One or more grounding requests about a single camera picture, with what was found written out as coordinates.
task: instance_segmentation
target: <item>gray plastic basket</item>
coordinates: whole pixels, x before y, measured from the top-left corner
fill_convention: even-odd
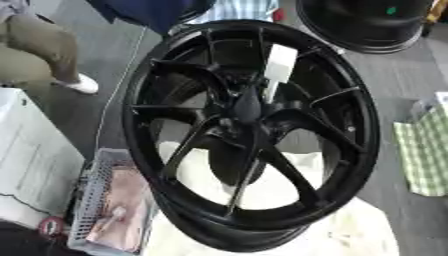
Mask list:
[[[86,240],[94,224],[100,217],[103,209],[106,192],[109,189],[112,179],[113,166],[134,166],[134,162],[127,150],[101,148],[95,155],[92,172],[89,175],[89,182],[85,189],[81,205],[75,215],[72,228],[70,230],[67,245],[70,249],[84,251],[95,256],[133,256],[129,252],[109,248],[95,244]],[[149,237],[151,221],[157,211],[156,204],[152,198],[148,198],[149,214],[146,221],[145,235],[142,244],[145,244]]]

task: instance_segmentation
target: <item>white sneaker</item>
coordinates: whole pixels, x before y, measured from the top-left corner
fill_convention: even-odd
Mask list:
[[[92,78],[83,74],[79,74],[79,80],[79,83],[64,84],[64,86],[85,94],[95,94],[98,92],[98,83]]]

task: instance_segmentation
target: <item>pink cloth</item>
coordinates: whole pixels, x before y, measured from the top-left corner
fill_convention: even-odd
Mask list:
[[[151,197],[148,183],[135,168],[117,166],[113,169],[110,190],[103,207],[103,218],[97,221],[88,241],[127,252],[136,252],[144,235],[148,215],[148,198]],[[104,223],[113,216],[117,207],[126,209],[125,216],[113,222],[99,235]]]

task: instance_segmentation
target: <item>person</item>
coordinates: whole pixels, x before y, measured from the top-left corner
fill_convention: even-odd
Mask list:
[[[0,84],[48,91],[58,84],[85,94],[98,83],[77,70],[77,44],[61,27],[33,14],[26,0],[0,0]]]

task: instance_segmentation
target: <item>cable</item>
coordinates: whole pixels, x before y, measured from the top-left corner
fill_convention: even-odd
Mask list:
[[[25,205],[25,206],[28,206],[29,208],[31,208],[32,210],[34,210],[34,211],[36,211],[36,212],[43,213],[43,214],[46,214],[46,215],[48,215],[48,216],[53,216],[53,214],[51,214],[50,212],[41,210],[41,209],[39,209],[39,208],[37,208],[37,207],[34,207],[34,206],[32,206],[32,205],[30,205],[30,204],[24,202],[23,200],[21,200],[20,198],[18,198],[16,195],[0,193],[0,196],[3,196],[3,197],[11,197],[11,198],[13,198],[14,200],[16,200],[17,202],[19,202],[19,203],[21,203],[21,204],[23,204],[23,205]]]
[[[111,96],[110,96],[109,100],[107,101],[106,105],[104,105],[104,107],[103,107],[103,110],[102,110],[102,113],[101,113],[100,123],[99,123],[98,129],[96,130],[96,133],[95,133],[95,148],[94,148],[93,156],[95,156],[96,152],[98,151],[98,147],[99,147],[99,144],[100,144],[101,131],[103,130],[104,121],[106,119],[107,111],[109,110],[110,104],[114,101],[115,96],[117,95],[118,91],[120,90],[121,85],[122,85],[124,79],[128,75],[129,70],[130,70],[130,68],[132,66],[132,63],[134,62],[135,58],[137,57],[138,51],[140,50],[140,45],[141,45],[141,43],[143,41],[143,38],[145,37],[145,33],[146,33],[147,29],[148,29],[147,27],[144,27],[142,29],[140,37],[139,37],[139,39],[138,39],[138,41],[137,41],[137,43],[135,45],[134,52],[132,53],[131,60],[129,61],[128,65],[126,66],[126,69],[124,70],[122,77],[118,81],[117,86],[115,87],[114,92],[111,94]]]

